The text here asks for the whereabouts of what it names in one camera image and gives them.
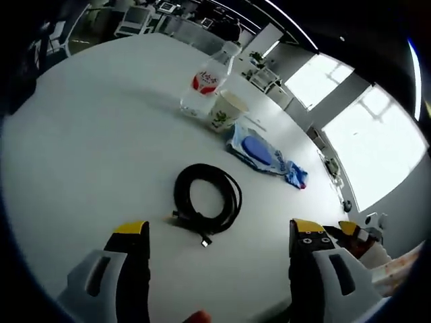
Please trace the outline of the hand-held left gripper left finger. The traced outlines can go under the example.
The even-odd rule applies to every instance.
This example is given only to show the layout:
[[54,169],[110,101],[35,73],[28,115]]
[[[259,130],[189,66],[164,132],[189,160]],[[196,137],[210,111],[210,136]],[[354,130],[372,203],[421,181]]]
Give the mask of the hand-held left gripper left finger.
[[58,301],[78,322],[149,322],[150,225],[116,228],[67,275]]

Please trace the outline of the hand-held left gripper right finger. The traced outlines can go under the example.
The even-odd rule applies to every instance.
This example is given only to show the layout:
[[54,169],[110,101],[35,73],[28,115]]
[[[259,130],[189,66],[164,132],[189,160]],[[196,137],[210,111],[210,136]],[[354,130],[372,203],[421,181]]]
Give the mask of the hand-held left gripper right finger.
[[290,221],[290,322],[355,322],[384,297],[371,272],[322,225]]

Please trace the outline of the person's right hand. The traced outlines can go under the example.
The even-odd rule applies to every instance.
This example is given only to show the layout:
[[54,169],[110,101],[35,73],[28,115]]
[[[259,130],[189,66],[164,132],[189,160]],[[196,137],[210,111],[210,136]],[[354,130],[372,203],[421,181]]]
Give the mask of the person's right hand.
[[372,236],[368,236],[365,241],[351,236],[347,243],[347,249],[352,255],[361,261],[380,260],[387,255],[382,244]]

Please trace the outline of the person's left hand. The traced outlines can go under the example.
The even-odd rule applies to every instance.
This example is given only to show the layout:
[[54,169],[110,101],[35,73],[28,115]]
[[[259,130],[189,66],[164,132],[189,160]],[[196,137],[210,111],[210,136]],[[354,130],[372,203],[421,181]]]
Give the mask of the person's left hand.
[[211,323],[211,316],[203,310],[191,314],[183,323]]

